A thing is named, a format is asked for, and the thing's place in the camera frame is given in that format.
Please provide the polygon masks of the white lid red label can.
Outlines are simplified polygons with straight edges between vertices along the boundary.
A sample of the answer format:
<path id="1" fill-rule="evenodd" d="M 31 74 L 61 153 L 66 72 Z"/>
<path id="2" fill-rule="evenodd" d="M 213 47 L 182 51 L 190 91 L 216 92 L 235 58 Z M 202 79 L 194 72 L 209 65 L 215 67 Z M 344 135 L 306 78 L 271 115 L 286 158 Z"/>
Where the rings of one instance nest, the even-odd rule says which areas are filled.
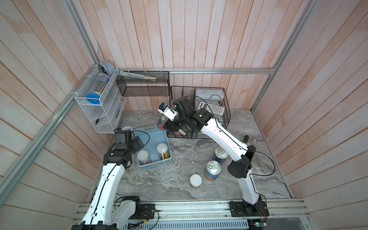
<path id="1" fill-rule="evenodd" d="M 151 163 L 150 155 L 147 150 L 141 150 L 137 153 L 137 159 L 140 165 Z"/>

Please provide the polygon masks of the light blue plastic basket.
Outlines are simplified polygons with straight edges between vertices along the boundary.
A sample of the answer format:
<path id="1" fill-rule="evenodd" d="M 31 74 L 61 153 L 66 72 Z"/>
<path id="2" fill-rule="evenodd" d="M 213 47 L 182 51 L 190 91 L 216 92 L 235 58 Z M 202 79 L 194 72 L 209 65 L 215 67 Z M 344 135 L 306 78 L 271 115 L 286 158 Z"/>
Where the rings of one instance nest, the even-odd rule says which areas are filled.
<path id="1" fill-rule="evenodd" d="M 137 128 L 134 133 L 136 136 L 139 136 L 142 142 L 145 144 L 143 150 L 146 150 L 148 152 L 150 159 L 150 163 L 147 164 L 142 164 L 141 161 L 137 159 L 137 164 L 139 168 L 149 169 L 171 162 L 172 153 L 166 131 L 159 129 L 158 125 L 155 124 L 151 126 Z M 167 145 L 167 156 L 165 156 L 165 159 L 161 159 L 157 151 L 157 147 L 159 144 Z"/>

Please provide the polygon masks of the white lid yellow label can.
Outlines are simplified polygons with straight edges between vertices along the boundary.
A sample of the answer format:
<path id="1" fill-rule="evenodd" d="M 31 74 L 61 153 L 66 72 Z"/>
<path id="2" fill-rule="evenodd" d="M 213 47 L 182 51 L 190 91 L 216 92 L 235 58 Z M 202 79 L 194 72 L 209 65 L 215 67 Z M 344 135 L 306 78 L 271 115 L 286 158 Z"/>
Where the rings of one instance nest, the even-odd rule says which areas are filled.
<path id="1" fill-rule="evenodd" d="M 161 143 L 157 146 L 157 152 L 159 154 L 160 160 L 165 160 L 170 157 L 168 153 L 168 146 L 165 143 Z"/>

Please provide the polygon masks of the dark blue pull tab can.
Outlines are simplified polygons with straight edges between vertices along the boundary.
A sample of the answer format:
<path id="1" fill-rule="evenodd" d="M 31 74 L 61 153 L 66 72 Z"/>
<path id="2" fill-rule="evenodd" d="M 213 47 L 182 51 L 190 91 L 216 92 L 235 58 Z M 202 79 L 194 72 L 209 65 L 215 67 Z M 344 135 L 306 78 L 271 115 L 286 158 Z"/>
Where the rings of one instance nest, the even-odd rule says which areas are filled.
<path id="1" fill-rule="evenodd" d="M 223 149 L 221 146 L 218 146 L 212 155 L 212 160 L 218 162 L 220 165 L 223 165 L 226 162 L 228 156 L 229 155 L 226 150 Z"/>

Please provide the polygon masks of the blue yellow pull tab can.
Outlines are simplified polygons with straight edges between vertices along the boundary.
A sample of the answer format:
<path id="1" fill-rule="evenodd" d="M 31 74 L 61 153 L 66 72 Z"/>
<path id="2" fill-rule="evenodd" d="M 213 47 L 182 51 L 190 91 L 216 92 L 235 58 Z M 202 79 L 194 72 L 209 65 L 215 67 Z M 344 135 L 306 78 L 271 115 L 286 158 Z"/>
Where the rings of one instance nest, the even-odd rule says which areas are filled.
<path id="1" fill-rule="evenodd" d="M 210 161 L 207 163 L 204 176 L 209 181 L 214 181 L 217 179 L 221 172 L 221 165 L 217 161 Z"/>

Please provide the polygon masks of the white lid small tan can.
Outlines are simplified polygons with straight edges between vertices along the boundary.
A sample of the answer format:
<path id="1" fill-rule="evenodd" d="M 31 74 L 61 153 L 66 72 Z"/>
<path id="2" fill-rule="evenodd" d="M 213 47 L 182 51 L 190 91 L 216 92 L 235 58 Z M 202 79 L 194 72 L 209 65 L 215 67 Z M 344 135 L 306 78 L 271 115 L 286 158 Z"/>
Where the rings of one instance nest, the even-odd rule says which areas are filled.
<path id="1" fill-rule="evenodd" d="M 201 178 L 200 175 L 198 175 L 198 174 L 191 175 L 191 177 L 190 177 L 190 186 L 193 189 L 199 189 L 201 184 L 202 184 L 202 178 Z"/>

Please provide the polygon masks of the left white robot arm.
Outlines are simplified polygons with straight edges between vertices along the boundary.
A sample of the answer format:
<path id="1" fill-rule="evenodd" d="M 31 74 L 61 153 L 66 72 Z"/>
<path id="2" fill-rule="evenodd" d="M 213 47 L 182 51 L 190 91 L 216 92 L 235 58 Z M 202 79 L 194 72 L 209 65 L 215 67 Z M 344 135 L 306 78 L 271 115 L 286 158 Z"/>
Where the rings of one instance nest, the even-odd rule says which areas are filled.
<path id="1" fill-rule="evenodd" d="M 116 142 L 103 157 L 102 174 L 91 205 L 80 224 L 73 230 L 120 230 L 132 216 L 141 213 L 140 198 L 126 196 L 120 206 L 114 209 L 114 200 L 120 180 L 132 164 L 132 154 L 144 148 L 134 131 L 114 130 Z"/>

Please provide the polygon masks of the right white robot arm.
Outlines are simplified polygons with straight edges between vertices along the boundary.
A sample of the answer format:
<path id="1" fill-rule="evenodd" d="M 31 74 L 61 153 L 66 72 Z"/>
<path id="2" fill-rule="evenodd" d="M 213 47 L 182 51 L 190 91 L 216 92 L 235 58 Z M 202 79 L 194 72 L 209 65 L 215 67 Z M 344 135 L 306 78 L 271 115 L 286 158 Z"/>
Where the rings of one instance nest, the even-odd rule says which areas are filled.
<path id="1" fill-rule="evenodd" d="M 186 97 L 179 98 L 172 106 L 161 103 L 158 111 L 164 119 L 162 128 L 167 132 L 186 136 L 189 131 L 197 130 L 213 139 L 232 159 L 228 172 L 239 182 L 243 203 L 255 206 L 262 201 L 251 176 L 254 146 L 236 139 L 220 125 L 211 111 L 206 107 L 196 110 Z"/>

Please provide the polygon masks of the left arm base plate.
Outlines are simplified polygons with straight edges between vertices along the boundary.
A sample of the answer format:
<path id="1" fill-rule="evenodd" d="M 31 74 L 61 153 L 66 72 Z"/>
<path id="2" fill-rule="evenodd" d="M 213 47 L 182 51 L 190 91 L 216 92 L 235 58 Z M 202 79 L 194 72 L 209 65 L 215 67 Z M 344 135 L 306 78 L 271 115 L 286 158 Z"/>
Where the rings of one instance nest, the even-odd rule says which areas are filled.
<path id="1" fill-rule="evenodd" d="M 155 216 L 154 204 L 141 204 L 138 201 L 125 200 L 114 205 L 112 220 L 114 222 L 127 222 L 129 219 L 153 219 Z"/>

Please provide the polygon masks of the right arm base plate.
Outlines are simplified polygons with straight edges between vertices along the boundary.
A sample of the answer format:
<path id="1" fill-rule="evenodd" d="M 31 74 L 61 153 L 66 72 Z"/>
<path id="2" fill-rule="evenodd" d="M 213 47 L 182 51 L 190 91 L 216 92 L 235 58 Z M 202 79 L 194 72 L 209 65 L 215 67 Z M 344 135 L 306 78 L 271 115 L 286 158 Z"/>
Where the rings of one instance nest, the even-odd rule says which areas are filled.
<path id="1" fill-rule="evenodd" d="M 232 217 L 268 217 L 269 211 L 264 201 L 258 200 L 254 205 L 245 201 L 229 202 Z"/>

